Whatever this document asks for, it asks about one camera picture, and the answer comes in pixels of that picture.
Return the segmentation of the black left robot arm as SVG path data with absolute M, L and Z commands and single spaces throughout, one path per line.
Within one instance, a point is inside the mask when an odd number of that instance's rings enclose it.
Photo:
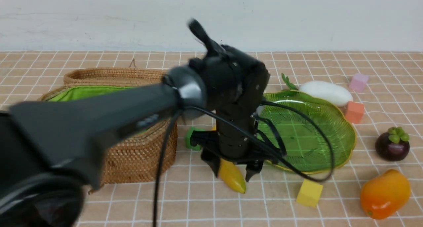
M 190 31 L 204 58 L 170 69 L 159 83 L 68 102 L 26 101 L 1 112 L 1 226 L 70 227 L 83 208 L 83 186 L 100 188 L 112 146 L 160 121 L 222 116 L 215 131 L 194 133 L 201 158 L 218 173 L 223 160 L 247 165 L 248 181 L 270 156 L 252 142 L 252 115 L 270 74 L 264 63 Z

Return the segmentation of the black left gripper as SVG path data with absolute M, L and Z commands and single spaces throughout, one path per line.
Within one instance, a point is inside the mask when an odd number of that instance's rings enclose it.
M 193 141 L 202 147 L 201 159 L 216 178 L 223 158 L 246 163 L 245 181 L 249 182 L 260 174 L 263 160 L 271 158 L 268 151 L 250 140 L 257 129 L 252 115 L 260 106 L 270 73 L 253 56 L 215 42 L 197 20 L 192 19 L 188 27 L 207 49 L 204 58 L 190 59 L 189 66 L 206 86 L 206 108 L 225 120 L 217 120 L 216 131 L 195 132 Z

